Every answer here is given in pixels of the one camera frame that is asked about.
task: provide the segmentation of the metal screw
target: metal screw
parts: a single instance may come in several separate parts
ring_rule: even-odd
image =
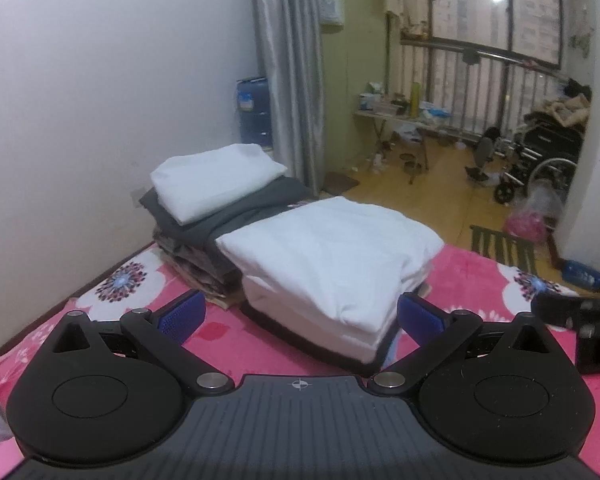
[[[404,381],[404,375],[398,372],[380,372],[374,375],[374,382],[383,388],[398,388]]]
[[[218,390],[229,382],[229,377],[218,372],[208,372],[200,375],[196,382],[205,390]]]
[[[585,325],[580,329],[580,337],[590,338],[593,336],[593,333],[596,331],[593,325]]]

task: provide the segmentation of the stack of folded clothes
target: stack of folded clothes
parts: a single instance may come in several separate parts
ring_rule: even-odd
[[[232,144],[172,157],[151,174],[154,188],[140,203],[154,216],[154,240],[211,300],[231,303],[241,292],[242,275],[216,238],[312,200],[300,181],[282,176],[285,171],[260,146]]]

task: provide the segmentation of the window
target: window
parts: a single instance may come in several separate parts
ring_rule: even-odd
[[[513,0],[513,46],[518,54],[560,63],[560,0]]]
[[[508,0],[433,0],[433,36],[506,49]]]
[[[560,65],[561,0],[431,0],[432,36]]]

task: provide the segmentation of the green wall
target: green wall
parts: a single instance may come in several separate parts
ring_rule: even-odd
[[[322,27],[326,95],[326,164],[337,171],[374,148],[370,120],[353,118],[360,92],[384,79],[384,0],[341,0],[344,27]]]

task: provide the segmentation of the power outlet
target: power outlet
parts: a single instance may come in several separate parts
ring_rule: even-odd
[[[133,200],[134,207],[136,209],[142,207],[142,204],[140,203],[140,199],[144,196],[145,193],[146,193],[145,187],[139,187],[138,189],[135,189],[131,192],[131,200]]]

